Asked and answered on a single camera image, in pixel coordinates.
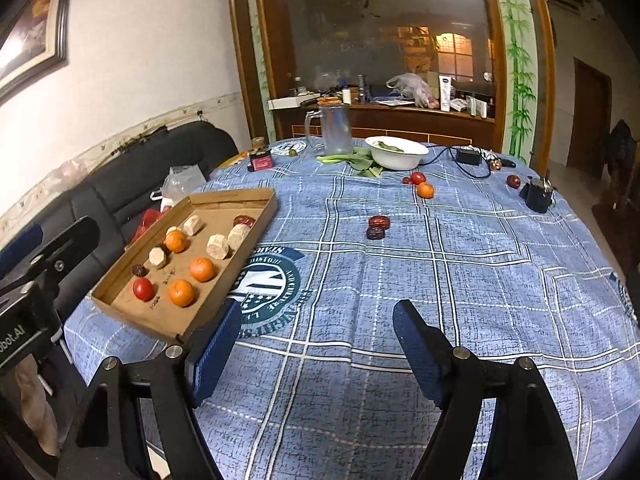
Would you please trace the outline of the person left hand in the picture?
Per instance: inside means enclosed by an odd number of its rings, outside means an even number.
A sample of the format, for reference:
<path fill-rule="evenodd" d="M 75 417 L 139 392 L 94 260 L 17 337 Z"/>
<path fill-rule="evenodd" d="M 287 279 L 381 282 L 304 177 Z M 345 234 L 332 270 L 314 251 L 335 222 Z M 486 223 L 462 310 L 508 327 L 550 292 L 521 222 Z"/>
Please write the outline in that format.
<path fill-rule="evenodd" d="M 24 423 L 32 430 L 43 452 L 58 457 L 58 424 L 46 399 L 46 390 L 38 378 L 36 360 L 31 354 L 15 367 L 15 379 L 20 389 Z"/>

